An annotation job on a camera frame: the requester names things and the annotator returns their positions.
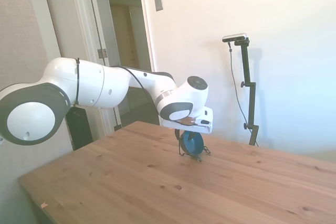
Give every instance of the light switch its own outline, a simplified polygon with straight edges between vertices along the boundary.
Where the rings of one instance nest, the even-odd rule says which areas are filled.
[[[155,0],[155,8],[157,12],[163,10],[162,0]]]

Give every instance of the doorway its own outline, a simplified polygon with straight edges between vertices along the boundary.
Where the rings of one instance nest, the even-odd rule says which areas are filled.
[[[109,4],[121,65],[151,71],[141,0],[109,0]],[[141,89],[129,88],[118,108],[123,127],[136,121],[160,124],[156,108]]]

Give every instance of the wire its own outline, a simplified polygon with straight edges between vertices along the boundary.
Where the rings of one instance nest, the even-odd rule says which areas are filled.
[[[141,84],[141,82],[139,81],[139,79],[132,73],[131,70],[129,70],[128,68],[123,67],[123,66],[111,66],[111,68],[122,68],[122,69],[126,70],[128,73],[130,73],[130,74],[135,78],[135,80],[138,82],[138,84],[140,85],[141,89],[145,92],[147,98],[148,98],[148,99],[151,101],[151,103],[153,104],[156,113],[157,113],[158,115],[160,115],[159,112],[157,111],[157,108],[156,108],[156,105],[155,105],[153,99],[150,97],[149,93],[146,91],[146,89],[143,87],[143,85]],[[179,122],[179,121],[175,121],[175,120],[172,120],[172,121],[175,122],[175,123],[179,123],[180,125],[183,125],[183,126],[193,126],[193,125],[195,125],[195,124],[187,125],[187,124],[181,123],[181,122]]]
[[[229,45],[229,48],[230,48],[230,50],[229,50],[229,52],[230,52],[230,67],[231,67],[231,74],[232,74],[233,84],[234,84],[234,86],[235,86],[236,99],[237,99],[237,103],[238,103],[239,109],[240,109],[240,111],[241,111],[241,113],[242,113],[242,115],[243,115],[243,117],[244,117],[245,123],[246,123],[246,125],[247,125],[248,123],[247,123],[245,114],[244,114],[243,110],[241,109],[242,106],[240,106],[240,102],[239,102],[239,98],[238,98],[238,93],[237,93],[236,80],[235,80],[235,76],[234,76],[234,74],[233,74],[233,69],[232,69],[232,49],[231,49],[231,44],[230,44],[230,42],[228,42],[228,45]]]
[[[128,68],[123,67],[123,66],[111,66],[111,68],[122,68],[122,69],[126,70],[128,73],[130,73],[135,78],[135,80],[138,82],[138,84],[140,85],[140,87],[143,90],[143,92],[145,92],[147,98],[152,102],[152,104],[153,104],[153,106],[155,108],[155,111],[159,115],[159,112],[156,109],[156,106],[155,106],[155,103],[154,103],[153,99],[150,97],[150,95],[148,94],[148,92],[146,91],[146,89],[143,87],[143,85],[141,84],[141,82],[139,81],[139,79],[132,73],[131,70],[129,70]]]

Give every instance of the black cable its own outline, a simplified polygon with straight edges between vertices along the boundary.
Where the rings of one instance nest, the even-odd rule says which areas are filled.
[[[78,94],[79,94],[79,58],[76,59],[77,64],[77,91],[76,91],[76,100],[74,106],[78,105]]]
[[[138,84],[142,88],[143,92],[145,92],[147,98],[152,102],[152,104],[153,104],[153,106],[154,106],[155,111],[157,112],[157,114],[159,114],[158,111],[157,111],[157,109],[156,109],[156,106],[155,106],[155,103],[154,103],[153,99],[149,96],[149,94],[146,91],[146,89],[143,87],[143,85],[141,84],[141,82],[139,81],[139,79],[132,73],[131,70],[129,70],[128,68],[123,67],[123,66],[111,66],[111,68],[122,68],[122,69],[126,70],[128,73],[130,73],[135,78],[135,80],[138,82]]]
[[[152,102],[152,104],[153,104],[153,106],[154,106],[154,109],[155,109],[156,113],[157,113],[158,115],[160,115],[159,112],[157,111],[157,108],[156,108],[156,105],[155,105],[153,99],[150,97],[150,95],[148,94],[148,92],[146,91],[146,89],[143,87],[143,85],[141,84],[141,82],[140,82],[140,81],[138,80],[138,78],[132,73],[131,70],[129,70],[128,68],[123,67],[123,66],[111,66],[111,68],[122,68],[122,69],[126,70],[128,73],[130,73],[130,74],[135,78],[135,80],[138,82],[138,84],[140,85],[140,87],[142,88],[142,90],[145,92],[147,98]],[[184,125],[184,126],[192,126],[192,125],[195,125],[195,124],[187,125],[187,124],[181,123],[181,122],[179,122],[179,121],[173,121],[173,122],[175,122],[175,123],[179,123],[179,124]]]
[[[228,42],[228,45],[229,45],[229,52],[230,52],[230,66],[231,66],[231,74],[232,74],[232,79],[233,79],[233,84],[235,86],[235,92],[236,92],[236,99],[237,99],[237,103],[238,103],[238,106],[239,106],[239,109],[244,117],[244,120],[245,120],[245,123],[246,125],[248,124],[247,123],[247,120],[246,120],[246,117],[245,117],[245,114],[243,112],[243,110],[241,109],[241,106],[240,106],[240,102],[239,102],[239,98],[238,98],[238,93],[237,93],[237,85],[236,85],[236,80],[235,80],[235,76],[233,74],[233,69],[232,69],[232,48],[231,48],[231,44],[230,42]]]

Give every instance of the door hinge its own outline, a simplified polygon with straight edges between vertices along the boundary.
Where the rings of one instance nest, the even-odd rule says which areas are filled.
[[[99,59],[107,58],[106,48],[98,49],[98,57],[99,57]]]

